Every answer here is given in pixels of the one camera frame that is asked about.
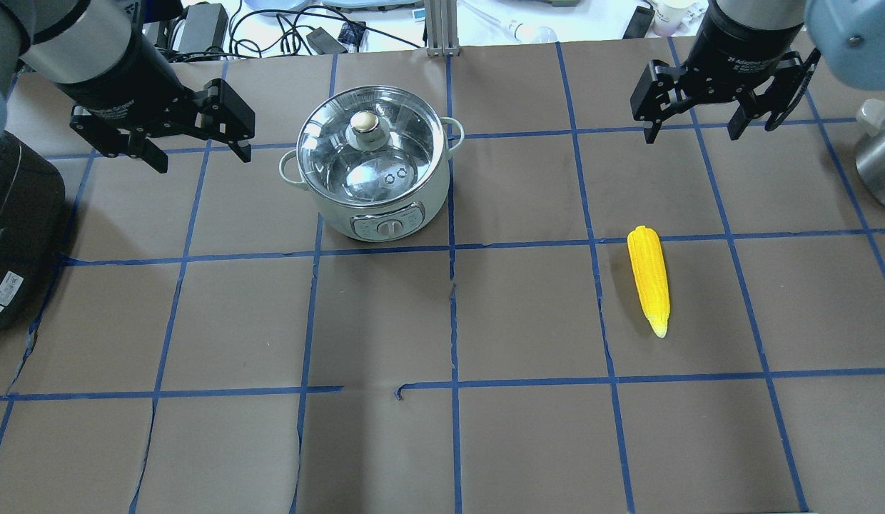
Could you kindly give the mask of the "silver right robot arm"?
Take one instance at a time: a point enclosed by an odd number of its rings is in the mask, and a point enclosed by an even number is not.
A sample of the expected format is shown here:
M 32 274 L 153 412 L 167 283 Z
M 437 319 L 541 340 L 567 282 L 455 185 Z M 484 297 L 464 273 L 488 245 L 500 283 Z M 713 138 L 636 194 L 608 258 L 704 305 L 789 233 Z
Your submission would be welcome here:
M 654 143 L 674 115 L 737 102 L 737 140 L 758 119 L 781 126 L 820 61 L 842 84 L 885 91 L 885 1 L 710 1 L 682 65 L 650 61 L 629 106 Z

